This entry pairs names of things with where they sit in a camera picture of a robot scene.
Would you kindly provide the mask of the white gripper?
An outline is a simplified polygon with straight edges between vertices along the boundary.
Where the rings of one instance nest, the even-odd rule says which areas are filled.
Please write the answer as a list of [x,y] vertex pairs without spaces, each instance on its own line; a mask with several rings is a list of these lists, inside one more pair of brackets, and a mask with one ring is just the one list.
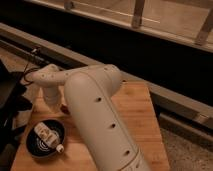
[[59,112],[61,107],[61,92],[58,86],[44,87],[43,99],[46,105],[53,111]]

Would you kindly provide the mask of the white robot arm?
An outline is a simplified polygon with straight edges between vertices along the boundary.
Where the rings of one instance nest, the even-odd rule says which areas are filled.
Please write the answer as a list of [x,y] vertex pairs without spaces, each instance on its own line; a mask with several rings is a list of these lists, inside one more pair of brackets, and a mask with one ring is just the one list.
[[122,84],[119,68],[106,64],[61,71],[49,64],[32,79],[48,106],[66,102],[99,171],[151,171],[111,100]]

